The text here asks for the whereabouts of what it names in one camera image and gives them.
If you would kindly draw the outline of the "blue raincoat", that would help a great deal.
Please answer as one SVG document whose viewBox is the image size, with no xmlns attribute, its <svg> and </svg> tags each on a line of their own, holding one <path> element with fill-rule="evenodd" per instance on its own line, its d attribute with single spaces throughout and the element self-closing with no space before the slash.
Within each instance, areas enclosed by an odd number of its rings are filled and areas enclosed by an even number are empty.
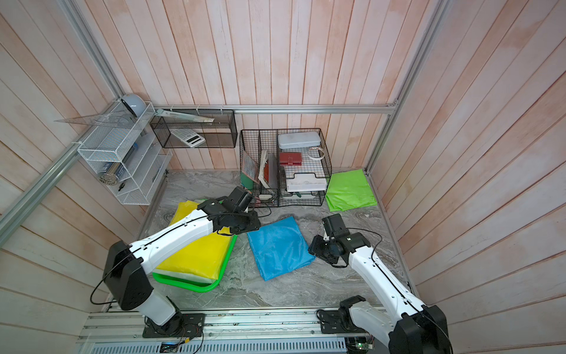
<svg viewBox="0 0 566 354">
<path fill-rule="evenodd" d="M 269 281 L 310 265 L 315 257 L 295 218 L 261 227 L 248 233 L 249 245 L 263 280 Z"/>
</svg>

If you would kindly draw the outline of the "light green raincoat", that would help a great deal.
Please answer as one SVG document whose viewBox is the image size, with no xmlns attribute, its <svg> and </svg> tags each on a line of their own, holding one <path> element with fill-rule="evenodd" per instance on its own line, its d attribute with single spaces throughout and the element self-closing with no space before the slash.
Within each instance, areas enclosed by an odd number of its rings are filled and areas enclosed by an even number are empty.
<svg viewBox="0 0 566 354">
<path fill-rule="evenodd" d="M 332 175 L 326 200 L 330 212 L 343 212 L 378 205 L 363 170 Z"/>
</svg>

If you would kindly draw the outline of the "white translucent raincoat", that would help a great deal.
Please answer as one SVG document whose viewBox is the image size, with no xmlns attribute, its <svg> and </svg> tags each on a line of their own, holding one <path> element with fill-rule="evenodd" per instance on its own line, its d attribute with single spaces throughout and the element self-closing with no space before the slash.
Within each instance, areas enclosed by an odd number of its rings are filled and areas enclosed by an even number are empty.
<svg viewBox="0 0 566 354">
<path fill-rule="evenodd" d="M 191 273 L 182 273 L 182 272 L 175 272 L 175 271 L 167 271 L 167 270 L 160 270 L 160 269 L 156 269 L 153 272 L 154 275 L 162 275 L 162 276 L 167 276 L 167 277 L 172 277 L 174 279 L 177 280 L 182 280 L 184 282 L 189 282 L 189 283 L 198 283 L 198 284 L 212 284 L 215 282 L 215 280 L 213 279 L 209 279 L 207 277 L 202 277 L 202 276 L 198 276 L 195 274 L 191 274 Z"/>
</svg>

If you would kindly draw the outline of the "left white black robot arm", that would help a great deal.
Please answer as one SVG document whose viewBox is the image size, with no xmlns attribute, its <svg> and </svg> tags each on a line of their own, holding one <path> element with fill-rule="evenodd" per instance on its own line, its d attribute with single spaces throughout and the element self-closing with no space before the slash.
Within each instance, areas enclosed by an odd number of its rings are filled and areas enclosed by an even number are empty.
<svg viewBox="0 0 566 354">
<path fill-rule="evenodd" d="M 208 199 L 189 215 L 162 231 L 131 244 L 118 241 L 108 251 L 101 283 L 123 311 L 137 311 L 161 337 L 197 336 L 198 326 L 185 321 L 173 301 L 159 293 L 149 276 L 170 256 L 214 232 L 226 237 L 257 231 L 259 215 L 249 206 L 255 201 L 243 187 L 229 196 Z"/>
</svg>

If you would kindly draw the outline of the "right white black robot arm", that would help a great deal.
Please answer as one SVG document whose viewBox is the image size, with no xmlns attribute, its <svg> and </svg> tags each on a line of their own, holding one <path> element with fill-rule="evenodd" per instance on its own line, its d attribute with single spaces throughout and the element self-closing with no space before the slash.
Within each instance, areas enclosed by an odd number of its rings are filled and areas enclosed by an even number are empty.
<svg viewBox="0 0 566 354">
<path fill-rule="evenodd" d="M 390 353 L 452 353 L 447 318 L 427 306 L 386 267 L 359 228 L 347 228 L 339 214 L 323 218 L 309 253 L 334 268 L 352 268 L 379 299 L 378 310 L 360 295 L 340 302 L 336 311 L 316 312 L 324 334 L 368 333 Z"/>
</svg>

